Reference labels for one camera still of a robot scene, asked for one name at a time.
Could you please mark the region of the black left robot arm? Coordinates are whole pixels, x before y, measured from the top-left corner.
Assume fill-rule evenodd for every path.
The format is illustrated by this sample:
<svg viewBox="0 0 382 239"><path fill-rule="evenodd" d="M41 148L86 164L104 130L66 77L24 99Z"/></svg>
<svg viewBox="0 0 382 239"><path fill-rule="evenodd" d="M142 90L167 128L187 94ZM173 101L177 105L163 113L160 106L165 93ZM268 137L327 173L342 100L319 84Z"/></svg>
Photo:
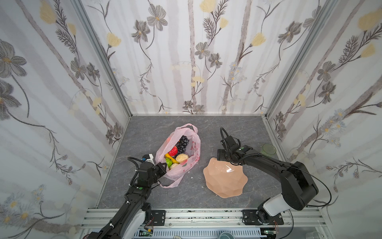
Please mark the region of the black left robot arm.
<svg viewBox="0 0 382 239"><path fill-rule="evenodd" d="M139 226L151 221L151 205L147 200L153 185L166 174L167 164L155 165L135 157L127 159L136 169L124 194L125 202L100 231L88 234L88 239L131 239Z"/></svg>

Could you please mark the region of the red fake strawberry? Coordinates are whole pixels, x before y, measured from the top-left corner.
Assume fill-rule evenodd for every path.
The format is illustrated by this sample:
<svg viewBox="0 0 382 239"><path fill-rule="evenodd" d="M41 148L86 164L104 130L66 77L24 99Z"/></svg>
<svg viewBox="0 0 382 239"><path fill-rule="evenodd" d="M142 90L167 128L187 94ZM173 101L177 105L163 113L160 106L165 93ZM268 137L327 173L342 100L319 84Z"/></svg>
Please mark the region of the red fake strawberry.
<svg viewBox="0 0 382 239"><path fill-rule="evenodd" d="M177 154L178 154L178 148L176 146L174 146L169 152L168 154L171 156L171 157L175 157Z"/></svg>

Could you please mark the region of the dark fake grape bunch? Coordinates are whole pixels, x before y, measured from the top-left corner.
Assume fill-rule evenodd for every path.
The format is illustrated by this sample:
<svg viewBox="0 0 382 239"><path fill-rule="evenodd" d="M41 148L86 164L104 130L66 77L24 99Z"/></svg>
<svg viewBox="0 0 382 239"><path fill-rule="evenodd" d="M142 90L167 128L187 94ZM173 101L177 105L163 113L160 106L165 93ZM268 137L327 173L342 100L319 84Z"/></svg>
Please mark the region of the dark fake grape bunch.
<svg viewBox="0 0 382 239"><path fill-rule="evenodd" d="M179 141L177 142L177 144L176 144L177 154L185 153L188 144L189 144L189 139L188 139L185 135L183 135L183 136L179 139Z"/></svg>

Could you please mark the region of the pink scalloped bowl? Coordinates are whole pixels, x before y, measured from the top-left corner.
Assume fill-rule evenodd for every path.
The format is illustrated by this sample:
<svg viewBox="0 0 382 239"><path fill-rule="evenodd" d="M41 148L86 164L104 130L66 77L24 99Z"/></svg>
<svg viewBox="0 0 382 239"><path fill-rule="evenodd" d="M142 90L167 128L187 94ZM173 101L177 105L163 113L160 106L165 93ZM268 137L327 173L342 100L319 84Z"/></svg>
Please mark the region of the pink scalloped bowl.
<svg viewBox="0 0 382 239"><path fill-rule="evenodd" d="M240 196L248 182L243 167L213 157L203 170L209 190L221 198Z"/></svg>

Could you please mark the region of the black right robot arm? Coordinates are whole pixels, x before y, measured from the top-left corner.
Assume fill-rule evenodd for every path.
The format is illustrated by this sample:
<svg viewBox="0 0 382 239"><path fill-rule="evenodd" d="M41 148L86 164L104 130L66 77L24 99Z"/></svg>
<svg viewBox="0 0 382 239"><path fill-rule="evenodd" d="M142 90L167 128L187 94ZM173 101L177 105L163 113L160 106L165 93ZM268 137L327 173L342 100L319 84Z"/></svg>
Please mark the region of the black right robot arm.
<svg viewBox="0 0 382 239"><path fill-rule="evenodd" d="M310 202L319 194L315 181L321 183L329 192L329 201L317 205L317 208L331 203L330 189L320 179L310 174L303 163L280 161L250 146L242 145L239 139L230 136L223 127L220 128L220 135L223 149L217 151L217 160L235 166L252 166L272 176L281 184L281 194L265 200L255 210L242 211L242 222L245 225L275 225L277 220L281 219L283 212L291 209L301 211L305 207L311 207Z"/></svg>

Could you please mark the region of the yellow fake banana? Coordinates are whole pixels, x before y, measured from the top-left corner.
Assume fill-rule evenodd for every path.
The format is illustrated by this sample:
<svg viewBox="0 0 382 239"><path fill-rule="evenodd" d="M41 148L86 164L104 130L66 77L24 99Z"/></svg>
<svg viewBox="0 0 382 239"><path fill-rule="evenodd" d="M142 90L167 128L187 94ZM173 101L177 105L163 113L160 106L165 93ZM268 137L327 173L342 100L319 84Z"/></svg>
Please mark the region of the yellow fake banana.
<svg viewBox="0 0 382 239"><path fill-rule="evenodd" d="M174 158L173 158L170 154L168 154L168 153L165 154L165 158L166 158L166 159L169 159L172 163L179 164L179 162L178 162L176 159L174 159Z"/></svg>

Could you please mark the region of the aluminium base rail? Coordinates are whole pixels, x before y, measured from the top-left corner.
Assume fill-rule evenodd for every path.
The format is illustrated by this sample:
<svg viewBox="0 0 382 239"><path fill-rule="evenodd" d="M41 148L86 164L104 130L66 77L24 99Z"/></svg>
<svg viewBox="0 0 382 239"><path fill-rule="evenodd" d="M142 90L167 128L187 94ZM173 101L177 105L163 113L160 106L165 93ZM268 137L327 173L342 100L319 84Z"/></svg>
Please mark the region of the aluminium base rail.
<svg viewBox="0 0 382 239"><path fill-rule="evenodd" d="M242 209L166 209L162 226L148 226L151 239L216 239L230 232L237 239L285 238L332 239L324 218L316 208L290 210L279 216L281 222L271 225L246 225Z"/></svg>

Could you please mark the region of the beige fake potato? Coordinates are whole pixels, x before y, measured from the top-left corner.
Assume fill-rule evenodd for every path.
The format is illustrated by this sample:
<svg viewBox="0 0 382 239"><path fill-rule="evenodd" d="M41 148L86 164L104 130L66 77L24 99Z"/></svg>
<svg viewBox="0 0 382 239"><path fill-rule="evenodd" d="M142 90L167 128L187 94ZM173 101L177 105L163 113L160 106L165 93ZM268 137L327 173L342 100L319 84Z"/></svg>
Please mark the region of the beige fake potato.
<svg viewBox="0 0 382 239"><path fill-rule="evenodd" d="M189 156L187 154L184 154L184 153L179 154L176 157L176 160L179 162L179 164L186 163L188 159L189 159Z"/></svg>

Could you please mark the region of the pale yellow fake fruit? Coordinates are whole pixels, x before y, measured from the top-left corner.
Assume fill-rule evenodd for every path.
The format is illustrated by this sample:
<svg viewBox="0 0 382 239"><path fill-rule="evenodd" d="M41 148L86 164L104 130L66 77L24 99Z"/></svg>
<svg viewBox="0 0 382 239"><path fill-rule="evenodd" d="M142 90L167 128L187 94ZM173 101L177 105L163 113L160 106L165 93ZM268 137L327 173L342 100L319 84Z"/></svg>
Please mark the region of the pale yellow fake fruit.
<svg viewBox="0 0 382 239"><path fill-rule="evenodd" d="M173 169L173 168L175 168L176 166L178 166L179 164L177 164L177 163L173 163L171 166L170 166L170 170L171 169Z"/></svg>

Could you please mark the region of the green translucent cup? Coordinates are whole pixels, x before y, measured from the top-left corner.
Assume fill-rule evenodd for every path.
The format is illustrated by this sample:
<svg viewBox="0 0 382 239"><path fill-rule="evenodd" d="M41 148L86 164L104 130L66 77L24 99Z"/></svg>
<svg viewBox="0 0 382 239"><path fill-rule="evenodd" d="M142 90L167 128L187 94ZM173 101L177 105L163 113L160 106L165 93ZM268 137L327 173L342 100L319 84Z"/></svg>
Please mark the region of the green translucent cup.
<svg viewBox="0 0 382 239"><path fill-rule="evenodd" d="M272 144L266 143L261 147L261 154L275 158L277 156L277 150Z"/></svg>

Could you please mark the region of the green fake custard apple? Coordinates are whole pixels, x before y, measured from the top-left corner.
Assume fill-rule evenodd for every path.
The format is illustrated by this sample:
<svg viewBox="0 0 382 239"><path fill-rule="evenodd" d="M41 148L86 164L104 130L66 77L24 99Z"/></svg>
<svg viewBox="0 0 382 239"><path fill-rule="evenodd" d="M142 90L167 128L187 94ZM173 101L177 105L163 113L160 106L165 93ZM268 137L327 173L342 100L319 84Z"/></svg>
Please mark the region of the green fake custard apple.
<svg viewBox="0 0 382 239"><path fill-rule="evenodd" d="M172 164L173 164L173 162L172 162L172 160L171 160L170 158L168 158L168 157L166 157L165 159L166 159L167 167L170 169L171 166L172 166Z"/></svg>

